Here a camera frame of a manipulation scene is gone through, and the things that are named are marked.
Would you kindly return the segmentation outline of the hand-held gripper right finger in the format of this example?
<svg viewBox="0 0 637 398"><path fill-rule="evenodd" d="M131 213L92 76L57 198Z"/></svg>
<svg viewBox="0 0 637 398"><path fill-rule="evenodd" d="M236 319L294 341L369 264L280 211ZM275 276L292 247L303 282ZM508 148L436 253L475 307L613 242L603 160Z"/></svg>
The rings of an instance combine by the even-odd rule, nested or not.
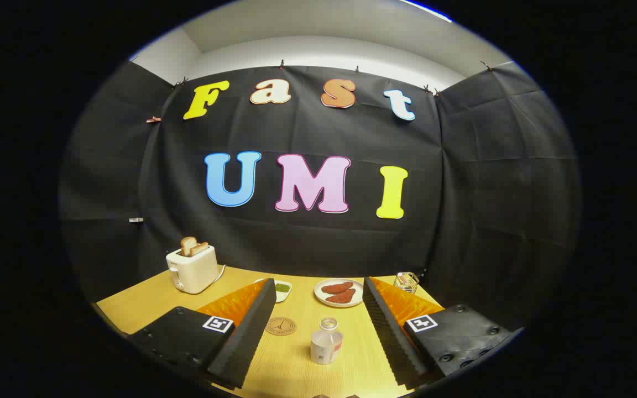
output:
<svg viewBox="0 0 637 398"><path fill-rule="evenodd" d="M472 307L442 308L374 277L362 299L399 385L412 389L453 379L521 334Z"/></svg>

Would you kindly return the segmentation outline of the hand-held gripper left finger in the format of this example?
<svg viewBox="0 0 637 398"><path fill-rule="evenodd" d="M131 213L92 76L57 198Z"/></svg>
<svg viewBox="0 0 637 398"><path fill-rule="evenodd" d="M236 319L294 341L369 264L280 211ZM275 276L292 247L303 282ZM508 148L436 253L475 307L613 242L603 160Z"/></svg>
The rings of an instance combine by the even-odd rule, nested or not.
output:
<svg viewBox="0 0 637 398"><path fill-rule="evenodd" d="M185 377L241 388L275 301L265 278L196 310L177 306L129 340Z"/></svg>

